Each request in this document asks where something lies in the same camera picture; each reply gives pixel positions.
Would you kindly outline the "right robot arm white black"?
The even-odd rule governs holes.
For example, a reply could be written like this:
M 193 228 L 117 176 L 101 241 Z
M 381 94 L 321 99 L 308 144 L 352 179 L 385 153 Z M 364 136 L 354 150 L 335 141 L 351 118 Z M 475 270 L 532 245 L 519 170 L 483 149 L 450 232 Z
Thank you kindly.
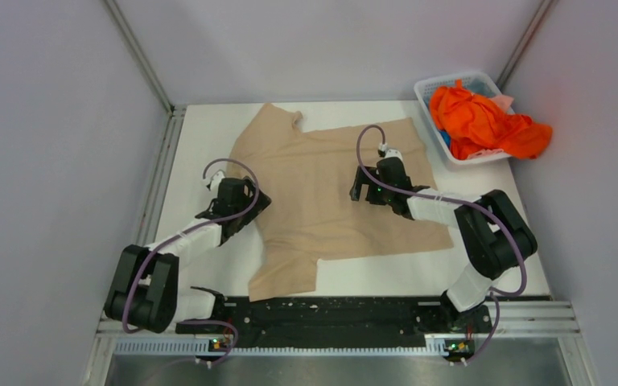
M 449 331 L 461 331 L 472 321 L 472 310 L 484 302 L 494 281 L 506 271 L 518 267 L 518 289 L 525 288 L 525 260 L 537 252 L 538 242 L 505 192 L 492 190 L 467 199 L 415 186 L 398 157 L 383 158 L 376 166 L 359 165 L 350 190 L 353 201 L 360 199 L 363 186 L 372 205 L 388 206 L 408 220 L 459 230 L 468 264 L 440 297 L 439 319 Z

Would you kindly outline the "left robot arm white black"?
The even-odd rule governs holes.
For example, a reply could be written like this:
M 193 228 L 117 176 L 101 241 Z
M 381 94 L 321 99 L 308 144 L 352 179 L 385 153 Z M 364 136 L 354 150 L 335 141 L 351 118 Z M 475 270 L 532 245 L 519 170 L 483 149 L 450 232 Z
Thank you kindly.
M 249 176 L 219 174 L 208 189 L 216 189 L 216 197 L 184 229 L 165 240 L 122 250 L 105 300 L 105 317 L 125 323 L 130 333 L 164 332 L 177 313 L 179 272 L 189 259 L 222 246 L 271 204 Z

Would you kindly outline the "beige t shirt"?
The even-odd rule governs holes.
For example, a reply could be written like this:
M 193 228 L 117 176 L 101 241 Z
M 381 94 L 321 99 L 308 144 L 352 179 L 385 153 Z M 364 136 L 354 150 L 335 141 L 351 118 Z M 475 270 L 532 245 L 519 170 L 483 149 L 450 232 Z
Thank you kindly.
M 400 150 L 414 183 L 433 187 L 426 147 L 411 119 L 303 132 L 299 112 L 263 105 L 230 153 L 228 175 L 257 176 L 271 203 L 256 219 L 265 260 L 249 281 L 253 301 L 315 290 L 317 263 L 427 253 L 452 247 L 446 226 L 350 198 L 356 169 L 374 166 L 382 142 Z

